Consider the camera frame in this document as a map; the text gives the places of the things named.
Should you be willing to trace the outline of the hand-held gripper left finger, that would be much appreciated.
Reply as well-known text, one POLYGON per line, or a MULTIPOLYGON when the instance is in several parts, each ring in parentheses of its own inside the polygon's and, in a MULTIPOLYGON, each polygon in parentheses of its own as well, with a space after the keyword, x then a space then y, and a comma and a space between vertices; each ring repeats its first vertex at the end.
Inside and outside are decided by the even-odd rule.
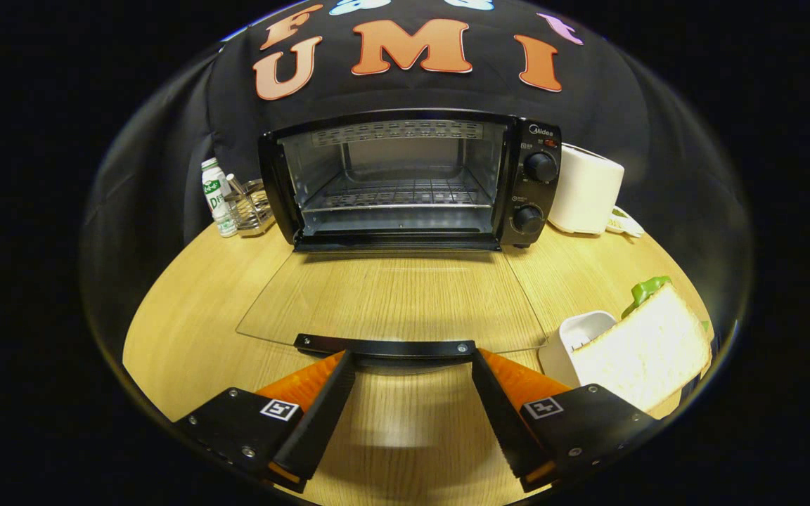
POLYGON ((174 428, 254 479, 301 493, 326 451, 356 378, 342 350, 254 393, 229 387, 174 428))

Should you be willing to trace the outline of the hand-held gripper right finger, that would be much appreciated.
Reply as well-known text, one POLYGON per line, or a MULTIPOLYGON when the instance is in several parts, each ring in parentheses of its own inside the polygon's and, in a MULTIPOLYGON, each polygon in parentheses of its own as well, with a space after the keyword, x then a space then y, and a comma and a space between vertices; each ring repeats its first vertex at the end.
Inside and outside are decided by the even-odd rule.
POLYGON ((486 349, 472 380, 525 492, 572 486, 652 438, 661 422, 600 384, 566 387, 486 349))

